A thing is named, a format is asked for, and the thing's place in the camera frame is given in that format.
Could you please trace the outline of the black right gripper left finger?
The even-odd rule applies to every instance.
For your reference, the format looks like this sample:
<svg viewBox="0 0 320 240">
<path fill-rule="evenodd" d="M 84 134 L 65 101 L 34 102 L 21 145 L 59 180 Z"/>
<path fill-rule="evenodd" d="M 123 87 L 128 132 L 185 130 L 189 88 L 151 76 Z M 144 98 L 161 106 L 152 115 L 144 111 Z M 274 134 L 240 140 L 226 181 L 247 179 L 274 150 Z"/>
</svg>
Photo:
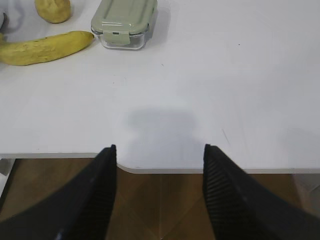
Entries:
<svg viewBox="0 0 320 240">
<path fill-rule="evenodd" d="M 0 223 L 2 240 L 103 240 L 117 192 L 117 150 L 104 148 L 62 188 Z"/>
</svg>

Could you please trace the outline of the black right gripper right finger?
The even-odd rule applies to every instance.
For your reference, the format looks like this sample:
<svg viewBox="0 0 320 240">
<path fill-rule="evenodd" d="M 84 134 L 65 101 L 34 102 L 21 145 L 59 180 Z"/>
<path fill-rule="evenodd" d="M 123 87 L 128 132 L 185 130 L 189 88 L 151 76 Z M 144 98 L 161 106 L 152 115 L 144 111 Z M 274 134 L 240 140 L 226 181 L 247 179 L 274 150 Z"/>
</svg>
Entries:
<svg viewBox="0 0 320 240">
<path fill-rule="evenodd" d="M 318 240 L 319 218 L 259 184 L 219 147 L 206 144 L 203 197 L 217 240 Z"/>
</svg>

